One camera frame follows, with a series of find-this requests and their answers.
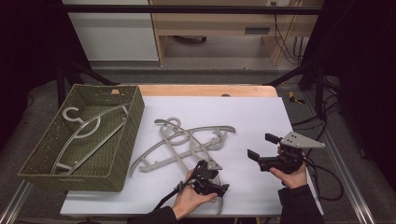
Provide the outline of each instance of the hand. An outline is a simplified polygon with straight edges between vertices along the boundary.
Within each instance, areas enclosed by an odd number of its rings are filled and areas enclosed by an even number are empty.
[[[192,171],[188,171],[186,179],[188,179],[191,174]],[[217,196],[217,193],[211,193],[208,195],[197,194],[192,186],[188,185],[177,195],[172,209],[174,210],[177,220],[180,220],[193,212],[201,204],[210,202]]]
[[[307,184],[305,163],[303,163],[297,171],[289,175],[274,167],[271,167],[270,172],[277,178],[281,179],[289,189],[296,189]]]

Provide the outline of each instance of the floor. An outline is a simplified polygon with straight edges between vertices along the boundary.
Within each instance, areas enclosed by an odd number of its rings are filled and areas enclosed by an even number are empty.
[[[205,43],[195,39],[174,37],[169,39],[163,66],[153,62],[92,62],[92,66],[104,77],[120,83],[255,85],[268,83],[295,67],[285,59],[279,66],[272,66],[265,47],[257,36],[209,36]],[[285,103],[291,123],[311,118],[314,115],[308,103],[312,101],[314,91],[299,91],[296,85],[299,78],[292,78],[276,87],[278,95]],[[88,77],[84,77],[84,79],[87,82],[94,82]],[[305,104],[291,101],[289,96],[291,91],[294,92],[297,100],[305,100]],[[330,97],[327,100],[328,105],[336,103],[336,98],[331,95],[330,91],[325,91],[325,97]],[[53,81],[32,90],[29,96],[32,104],[24,112],[20,125],[1,151],[2,200],[0,200],[0,210],[2,211],[7,208],[8,202],[11,201],[15,190],[21,183],[21,179],[16,177],[18,169],[57,111],[56,97],[56,84]],[[316,138],[320,133],[318,122],[320,121],[314,119],[312,122],[303,126],[295,126],[293,129],[305,136]],[[329,138],[330,136],[340,151],[359,193],[367,203],[370,215],[375,219],[375,223],[396,223],[396,195],[376,168],[375,163],[361,158],[359,143],[355,140],[347,121],[342,116],[342,108],[336,107],[328,116],[325,130],[327,133],[323,137]],[[330,153],[329,151],[313,151],[311,157],[316,164],[325,166],[336,173]],[[339,193],[337,182],[324,173],[319,175],[322,194],[336,197]],[[18,221],[20,223],[44,223],[43,219],[29,219],[29,222],[26,220],[23,222],[22,218],[52,219],[49,223],[56,223],[53,219],[68,223],[81,221],[81,219],[59,215],[64,197],[63,193],[32,188],[18,215]],[[352,202],[353,195],[348,193],[337,202],[322,201],[326,223],[374,223],[370,220],[359,220]],[[108,218],[107,220],[120,221],[116,218],[113,219]]]

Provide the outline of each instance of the table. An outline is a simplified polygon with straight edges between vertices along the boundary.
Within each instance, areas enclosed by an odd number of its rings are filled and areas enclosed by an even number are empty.
[[[260,172],[258,164],[247,156],[247,148],[262,156],[275,156],[276,146],[264,140],[271,132],[284,136],[291,131],[290,122],[276,90],[266,86],[217,85],[141,85],[146,104],[131,161],[135,161],[149,147],[161,141],[159,126],[153,119],[168,119],[176,114],[185,129],[201,126],[230,125],[236,133],[227,133],[222,149],[210,151],[222,167],[221,184],[230,184],[224,195],[222,212],[217,215],[221,201],[199,207],[191,217],[278,217],[281,205],[277,191],[283,186],[269,173]],[[157,150],[152,160],[167,158],[170,151]],[[192,169],[197,161],[187,158]],[[173,162],[149,173],[137,169],[127,175],[122,192],[70,191],[61,214],[72,217],[117,216],[145,214],[184,179],[186,172]],[[172,198],[165,205],[173,204]]]

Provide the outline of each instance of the white tabletop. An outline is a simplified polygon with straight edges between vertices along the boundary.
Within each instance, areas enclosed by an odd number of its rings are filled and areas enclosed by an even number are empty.
[[[204,126],[228,125],[236,133],[227,133],[222,149],[209,151],[212,158],[223,167],[219,171],[221,184],[230,184],[223,197],[224,217],[279,216],[281,205],[277,191],[283,186],[270,173],[261,172],[257,162],[248,158],[247,149],[262,157],[276,156],[277,146],[265,141],[264,135],[272,133],[285,136],[291,131],[289,117],[282,99],[278,97],[203,97],[203,96],[144,96],[145,111],[134,145],[131,164],[149,148],[162,141],[160,125],[155,119],[176,117],[183,129]],[[207,142],[212,133],[196,135]],[[184,146],[177,150],[182,152]],[[148,160],[162,161],[172,157],[171,150],[162,145],[153,151]],[[192,169],[198,160],[183,160]],[[122,192],[69,191],[62,215],[131,216],[146,214],[170,193],[186,172],[177,162],[160,169],[142,173],[138,168],[132,176],[127,175]],[[172,205],[174,198],[165,205]],[[213,217],[219,211],[220,199],[206,203],[191,214],[192,217]]]

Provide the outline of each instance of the woven basket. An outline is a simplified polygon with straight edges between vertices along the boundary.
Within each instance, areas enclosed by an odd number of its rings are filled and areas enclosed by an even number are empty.
[[[51,173],[53,164],[68,139],[81,127],[79,122],[64,119],[67,107],[69,118],[87,121],[103,111],[117,105],[130,104],[128,115],[122,108],[101,117],[100,125],[91,135],[74,138],[65,149],[60,163],[73,167],[100,141],[108,136],[123,121],[125,124],[114,133],[71,175],[57,168]],[[44,189],[121,191],[125,182],[134,142],[143,116],[144,102],[137,86],[86,86],[74,85],[62,107],[56,114],[43,137],[26,160],[18,176]],[[84,127],[78,135],[94,129],[96,120]]]

